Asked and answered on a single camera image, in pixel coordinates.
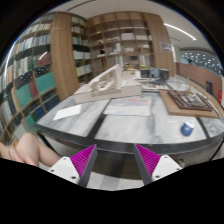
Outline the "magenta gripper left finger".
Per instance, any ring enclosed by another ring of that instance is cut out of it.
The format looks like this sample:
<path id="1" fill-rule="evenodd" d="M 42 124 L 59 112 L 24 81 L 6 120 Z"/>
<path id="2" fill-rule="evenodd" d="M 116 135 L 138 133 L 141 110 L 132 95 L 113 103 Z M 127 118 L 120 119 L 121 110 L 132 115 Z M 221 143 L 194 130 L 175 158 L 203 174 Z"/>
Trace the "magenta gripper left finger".
<path id="1" fill-rule="evenodd" d="M 89 146 L 72 157 L 62 157 L 49 172 L 81 187 L 86 187 L 96 157 L 96 145 Z"/>

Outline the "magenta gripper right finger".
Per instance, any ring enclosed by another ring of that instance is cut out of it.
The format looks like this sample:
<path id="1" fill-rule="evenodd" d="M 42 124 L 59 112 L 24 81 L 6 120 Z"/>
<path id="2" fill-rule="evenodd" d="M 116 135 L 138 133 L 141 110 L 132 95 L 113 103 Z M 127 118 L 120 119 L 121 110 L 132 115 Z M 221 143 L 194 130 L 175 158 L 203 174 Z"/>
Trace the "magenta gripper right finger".
<path id="1" fill-rule="evenodd" d="M 170 156 L 160 156 L 141 145 L 135 144 L 133 152 L 145 185 L 182 169 Z"/>

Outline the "bare human hand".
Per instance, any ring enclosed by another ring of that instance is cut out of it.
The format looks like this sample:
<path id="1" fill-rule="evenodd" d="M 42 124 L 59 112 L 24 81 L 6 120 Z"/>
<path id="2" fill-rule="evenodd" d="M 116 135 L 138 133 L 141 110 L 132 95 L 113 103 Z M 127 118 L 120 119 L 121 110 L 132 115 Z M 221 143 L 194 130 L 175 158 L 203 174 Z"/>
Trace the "bare human hand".
<path id="1" fill-rule="evenodd" d="M 34 135 L 24 134 L 16 146 L 0 142 L 0 158 L 38 167 L 42 163 L 52 167 L 61 157 L 42 144 Z"/>

